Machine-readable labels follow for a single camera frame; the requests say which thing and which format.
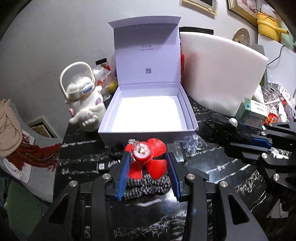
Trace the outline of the black white checkered scrunchie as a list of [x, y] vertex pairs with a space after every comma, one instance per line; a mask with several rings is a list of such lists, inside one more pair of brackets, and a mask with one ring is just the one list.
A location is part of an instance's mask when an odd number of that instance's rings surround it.
[[170, 178], [163, 175], [159, 179], [153, 179], [150, 174], [141, 179], [128, 178], [124, 198], [136, 199], [147, 195], [166, 194], [171, 188]]

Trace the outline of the red flower hair clip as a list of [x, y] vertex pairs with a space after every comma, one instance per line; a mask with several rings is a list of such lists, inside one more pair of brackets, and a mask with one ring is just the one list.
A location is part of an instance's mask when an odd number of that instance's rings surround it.
[[150, 138], [146, 142], [129, 139], [125, 148], [132, 157], [129, 178], [141, 179], [143, 168], [153, 179], [161, 178], [167, 170], [167, 161], [157, 158], [165, 154], [166, 150], [164, 142], [158, 138]]

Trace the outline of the dark transparent square case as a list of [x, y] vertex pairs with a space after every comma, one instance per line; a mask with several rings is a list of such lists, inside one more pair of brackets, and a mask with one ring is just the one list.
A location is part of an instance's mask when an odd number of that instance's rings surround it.
[[174, 142], [173, 153], [177, 163], [185, 164], [187, 162], [186, 153], [184, 151], [183, 145], [180, 142]]

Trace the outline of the black long PUCO box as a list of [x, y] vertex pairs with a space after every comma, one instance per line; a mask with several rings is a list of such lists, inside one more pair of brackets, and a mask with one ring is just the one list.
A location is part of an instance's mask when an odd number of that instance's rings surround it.
[[60, 163], [59, 170], [63, 175], [75, 175], [75, 174], [90, 174], [90, 173], [108, 173], [113, 166], [119, 164], [119, 160], [107, 160], [106, 162], [72, 162], [62, 165]]

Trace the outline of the clear plastic hair clip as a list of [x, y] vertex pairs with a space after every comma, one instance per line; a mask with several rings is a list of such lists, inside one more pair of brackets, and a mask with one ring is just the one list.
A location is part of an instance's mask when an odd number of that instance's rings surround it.
[[207, 149], [207, 143], [196, 133], [186, 136], [178, 142], [187, 156], [194, 156]]

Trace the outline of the black flower hair clip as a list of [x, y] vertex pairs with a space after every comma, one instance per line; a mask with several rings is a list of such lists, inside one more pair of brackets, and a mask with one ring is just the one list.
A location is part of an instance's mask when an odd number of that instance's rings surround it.
[[201, 122], [198, 135], [206, 142], [225, 146], [228, 143], [251, 144], [251, 134], [240, 131], [230, 123], [229, 118], [213, 113], [210, 118]]

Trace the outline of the green white medicine box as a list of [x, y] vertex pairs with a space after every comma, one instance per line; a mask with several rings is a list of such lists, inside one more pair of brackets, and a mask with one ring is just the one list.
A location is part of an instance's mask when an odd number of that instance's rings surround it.
[[268, 117], [268, 108], [265, 104], [245, 98], [241, 102], [235, 118], [239, 124], [261, 129]]

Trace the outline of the pile of snack packets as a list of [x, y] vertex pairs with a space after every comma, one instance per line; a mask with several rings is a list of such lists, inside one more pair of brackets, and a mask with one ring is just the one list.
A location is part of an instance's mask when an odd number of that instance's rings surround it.
[[265, 126], [295, 122], [295, 99], [281, 85], [270, 82], [258, 85], [252, 99], [267, 106], [268, 116], [264, 122]]

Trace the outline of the red fringed scarf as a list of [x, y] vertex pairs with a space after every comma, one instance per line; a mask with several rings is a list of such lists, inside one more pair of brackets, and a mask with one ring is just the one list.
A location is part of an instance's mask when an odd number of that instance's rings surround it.
[[57, 166], [57, 157], [61, 146], [62, 144], [58, 143], [53, 146], [40, 148], [37, 145], [31, 145], [29, 139], [23, 135], [20, 146], [12, 154], [8, 155], [6, 159], [20, 171], [23, 169], [24, 164], [54, 171]]

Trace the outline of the plastic wrapped jar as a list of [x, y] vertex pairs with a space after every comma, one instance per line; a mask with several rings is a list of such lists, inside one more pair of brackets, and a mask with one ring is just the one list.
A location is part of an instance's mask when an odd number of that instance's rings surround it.
[[108, 101], [117, 90], [117, 77], [111, 70], [107, 58], [97, 60], [95, 64], [96, 66], [92, 70], [96, 81], [95, 85], [102, 87], [100, 93], [103, 96], [103, 101]]

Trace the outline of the round woven mat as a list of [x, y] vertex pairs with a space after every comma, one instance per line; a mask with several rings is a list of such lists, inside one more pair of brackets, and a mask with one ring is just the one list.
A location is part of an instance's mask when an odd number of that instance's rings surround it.
[[232, 37], [232, 40], [237, 43], [243, 44], [245, 46], [249, 46], [250, 45], [250, 34], [246, 28], [240, 28], [234, 34], [234, 36]]

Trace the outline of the yellow pot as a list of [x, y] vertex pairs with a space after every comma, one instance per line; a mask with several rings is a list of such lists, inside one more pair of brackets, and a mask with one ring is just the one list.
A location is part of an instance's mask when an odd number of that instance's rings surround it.
[[273, 17], [261, 12], [257, 13], [256, 16], [257, 28], [260, 35], [280, 42], [281, 34], [290, 34], [288, 30], [280, 28], [278, 22]]

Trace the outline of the red container behind box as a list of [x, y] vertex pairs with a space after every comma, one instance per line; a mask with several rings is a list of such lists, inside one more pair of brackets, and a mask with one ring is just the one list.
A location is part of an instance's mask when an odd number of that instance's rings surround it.
[[180, 54], [180, 59], [181, 59], [181, 84], [182, 84], [184, 79], [184, 69], [185, 69], [185, 56], [182, 52]]

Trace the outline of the beige knit cloth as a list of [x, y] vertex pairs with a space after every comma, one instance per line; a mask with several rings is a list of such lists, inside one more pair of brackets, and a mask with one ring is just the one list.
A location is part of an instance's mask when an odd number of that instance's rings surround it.
[[10, 106], [11, 100], [1, 101], [1, 158], [12, 154], [21, 144], [23, 133], [21, 125]]

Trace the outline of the gold picture frame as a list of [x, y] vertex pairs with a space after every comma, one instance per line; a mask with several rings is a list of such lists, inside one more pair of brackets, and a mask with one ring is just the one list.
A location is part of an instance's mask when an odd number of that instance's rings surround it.
[[253, 26], [257, 26], [257, 12], [260, 10], [258, 1], [253, 0], [227, 0], [228, 9], [240, 16]]
[[217, 15], [217, 0], [182, 0], [182, 5], [188, 8], [201, 9], [212, 15]]

